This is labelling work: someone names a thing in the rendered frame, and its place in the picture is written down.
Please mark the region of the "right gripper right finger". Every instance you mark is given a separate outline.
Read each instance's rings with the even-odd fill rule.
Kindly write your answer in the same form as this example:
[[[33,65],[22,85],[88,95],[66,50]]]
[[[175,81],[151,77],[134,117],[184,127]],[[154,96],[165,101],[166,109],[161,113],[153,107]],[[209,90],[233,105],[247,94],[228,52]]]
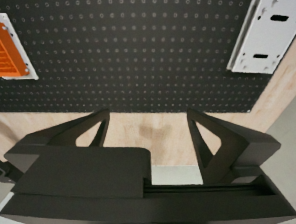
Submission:
[[[187,124],[203,184],[217,183],[233,167],[261,166],[280,148],[272,135],[188,108]],[[217,136],[215,155],[196,124]]]

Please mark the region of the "orange tube rack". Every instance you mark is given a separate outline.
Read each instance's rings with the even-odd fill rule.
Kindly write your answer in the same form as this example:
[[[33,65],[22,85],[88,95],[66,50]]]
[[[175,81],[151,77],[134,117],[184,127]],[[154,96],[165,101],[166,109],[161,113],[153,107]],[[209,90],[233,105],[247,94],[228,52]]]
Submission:
[[[0,22],[0,76],[24,76],[30,74],[4,23]]]

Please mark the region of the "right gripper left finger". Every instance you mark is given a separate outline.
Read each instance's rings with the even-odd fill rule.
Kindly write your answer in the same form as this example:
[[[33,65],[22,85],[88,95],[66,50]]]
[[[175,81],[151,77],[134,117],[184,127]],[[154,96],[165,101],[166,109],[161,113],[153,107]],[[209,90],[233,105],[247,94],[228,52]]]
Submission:
[[[78,137],[101,122],[89,146],[103,147],[110,118],[109,108],[104,108],[86,116],[26,134],[17,143],[77,146]]]

